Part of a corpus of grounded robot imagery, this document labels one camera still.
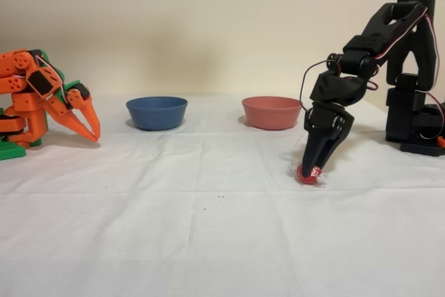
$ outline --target table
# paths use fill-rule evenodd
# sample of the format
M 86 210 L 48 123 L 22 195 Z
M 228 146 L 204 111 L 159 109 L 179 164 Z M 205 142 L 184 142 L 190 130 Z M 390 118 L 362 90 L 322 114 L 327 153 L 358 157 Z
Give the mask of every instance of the table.
M 241 96 L 187 97 L 183 125 L 135 129 L 128 97 L 94 101 L 99 144 L 50 122 L 0 162 L 0 296 L 438 297 L 445 157 L 400 152 L 386 115 L 355 125 L 302 186 L 307 138 L 262 131 Z

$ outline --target red object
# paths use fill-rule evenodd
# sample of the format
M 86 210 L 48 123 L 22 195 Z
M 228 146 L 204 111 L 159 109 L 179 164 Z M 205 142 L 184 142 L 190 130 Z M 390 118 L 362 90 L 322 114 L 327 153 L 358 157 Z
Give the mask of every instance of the red object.
M 290 97 L 249 97 L 243 100 L 248 122 L 260 129 L 292 128 L 301 111 L 301 103 Z
M 437 137 L 437 144 L 439 146 L 445 147 L 445 138 L 444 137 Z
M 315 166 L 312 168 L 311 174 L 308 177 L 303 177 L 302 171 L 301 171 L 301 165 L 297 167 L 297 178 L 303 183 L 303 184 L 316 184 L 317 183 L 317 177 L 322 173 L 321 168 Z

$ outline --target blue bowl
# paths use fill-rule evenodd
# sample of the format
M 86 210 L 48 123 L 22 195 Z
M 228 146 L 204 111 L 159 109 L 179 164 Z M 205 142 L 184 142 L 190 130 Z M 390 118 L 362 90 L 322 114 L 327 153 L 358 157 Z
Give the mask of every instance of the blue bowl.
M 141 97 L 127 102 L 133 123 L 143 130 L 169 130 L 181 125 L 187 100 L 180 97 Z

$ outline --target small red object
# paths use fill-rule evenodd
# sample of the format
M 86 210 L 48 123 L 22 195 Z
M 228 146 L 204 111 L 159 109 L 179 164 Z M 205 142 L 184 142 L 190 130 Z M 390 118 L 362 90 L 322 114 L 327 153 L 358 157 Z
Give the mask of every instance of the small red object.
M 445 147 L 445 138 L 444 137 L 437 137 L 437 144 L 439 146 Z
M 310 176 L 303 177 L 301 165 L 297 167 L 297 177 L 303 184 L 316 184 L 317 178 L 321 173 L 321 168 L 315 166 L 314 168 L 312 168 Z

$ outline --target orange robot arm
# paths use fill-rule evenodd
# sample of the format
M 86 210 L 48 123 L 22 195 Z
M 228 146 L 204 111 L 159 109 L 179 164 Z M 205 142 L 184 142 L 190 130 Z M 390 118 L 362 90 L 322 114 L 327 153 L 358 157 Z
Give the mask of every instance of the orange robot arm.
M 47 132 L 45 111 L 58 123 L 96 142 L 100 123 L 92 107 L 88 89 L 80 82 L 64 85 L 63 74 L 53 67 L 41 50 L 17 50 L 0 55 L 0 94 L 12 93 L 13 106 L 5 115 L 26 119 L 28 131 L 8 137 L 11 142 L 29 146 Z M 73 109 L 84 115 L 87 127 Z M 23 124 L 17 121 L 15 127 Z

